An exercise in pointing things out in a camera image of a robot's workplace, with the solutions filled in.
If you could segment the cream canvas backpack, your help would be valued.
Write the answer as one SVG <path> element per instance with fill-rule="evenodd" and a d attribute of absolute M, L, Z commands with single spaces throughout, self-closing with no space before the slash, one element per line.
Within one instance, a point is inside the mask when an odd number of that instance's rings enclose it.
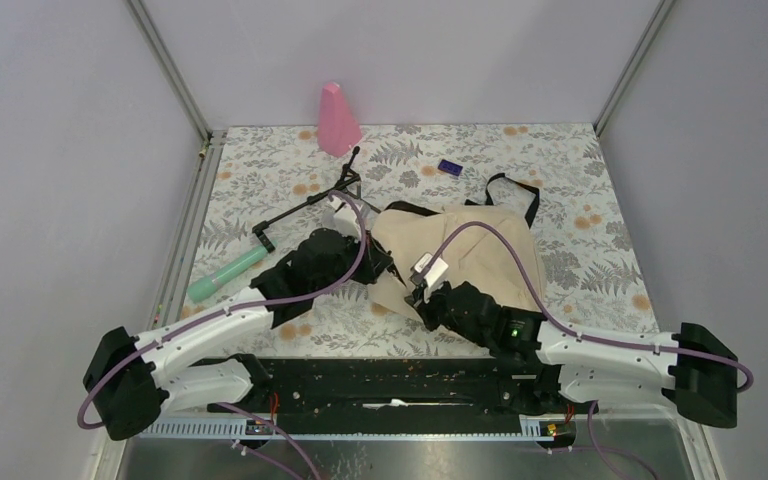
<path fill-rule="evenodd" d="M 537 298 L 543 299 L 547 286 L 545 268 L 531 232 L 539 209 L 540 189 L 504 174 L 492 176 L 487 184 L 499 180 L 513 184 L 517 193 L 531 195 L 525 212 L 517 213 L 498 206 L 489 188 L 485 189 L 486 198 L 482 204 L 468 200 L 464 205 L 428 209 L 406 201 L 394 201 L 382 210 L 373 223 L 371 235 L 390 252 L 398 275 L 382 275 L 368 288 L 370 300 L 419 320 L 419 315 L 405 303 L 405 297 L 414 287 L 410 282 L 413 266 L 434 254 L 457 227 L 478 221 L 498 231 L 514 252 L 509 253 L 502 241 L 488 230 L 469 227 L 442 253 L 441 259 L 448 265 L 445 280 L 453 287 L 468 282 L 502 306 L 537 312 L 536 298 L 527 289 L 517 265 L 524 267 Z"/>

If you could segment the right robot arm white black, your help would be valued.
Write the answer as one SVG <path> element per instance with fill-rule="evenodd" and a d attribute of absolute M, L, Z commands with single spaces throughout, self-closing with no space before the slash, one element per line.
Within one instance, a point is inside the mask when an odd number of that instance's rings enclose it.
<path fill-rule="evenodd" d="M 738 423 L 736 355 L 706 327 L 633 334 L 559 328 L 539 312 L 503 306 L 464 282 L 405 303 L 429 330 L 443 327 L 511 366 L 535 375 L 535 402 L 557 412 L 568 403 L 643 403 L 673 408 L 710 427 Z"/>

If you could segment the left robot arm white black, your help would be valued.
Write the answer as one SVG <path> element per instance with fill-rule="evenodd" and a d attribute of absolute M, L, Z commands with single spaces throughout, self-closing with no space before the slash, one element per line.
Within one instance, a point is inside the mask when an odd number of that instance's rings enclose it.
<path fill-rule="evenodd" d="M 256 411 L 270 385 L 241 361 L 204 365 L 211 350 L 246 333 L 276 329 L 310 311 L 316 298 L 348 281 L 371 285 L 394 260 L 369 232 L 319 228 L 227 301 L 166 327 L 106 332 L 84 374 L 80 428 L 103 428 L 114 441 L 143 432 L 160 415 L 201 403 L 237 402 Z"/>

